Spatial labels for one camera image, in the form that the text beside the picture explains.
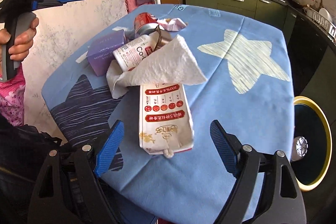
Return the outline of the person left hand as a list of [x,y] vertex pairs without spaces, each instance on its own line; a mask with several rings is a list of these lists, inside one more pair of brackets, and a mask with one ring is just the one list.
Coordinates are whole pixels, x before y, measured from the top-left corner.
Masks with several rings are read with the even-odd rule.
[[37,26],[39,19],[35,18],[30,27],[15,38],[14,45],[9,49],[10,59],[13,61],[23,61],[29,54],[30,48],[33,46],[34,37],[37,34]]

